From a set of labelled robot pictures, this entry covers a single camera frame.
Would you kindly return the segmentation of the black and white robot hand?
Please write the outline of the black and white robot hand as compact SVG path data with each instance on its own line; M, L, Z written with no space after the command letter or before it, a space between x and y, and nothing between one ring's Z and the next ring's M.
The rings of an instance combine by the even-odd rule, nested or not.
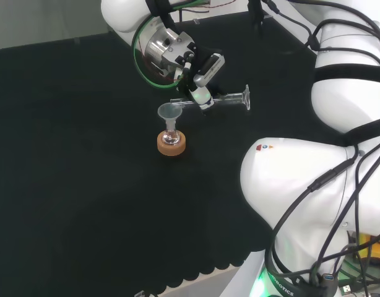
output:
M178 75L179 93L191 99L201 111L211 109L217 91L210 85L224 65L222 50L195 46L194 53L186 53L182 74Z

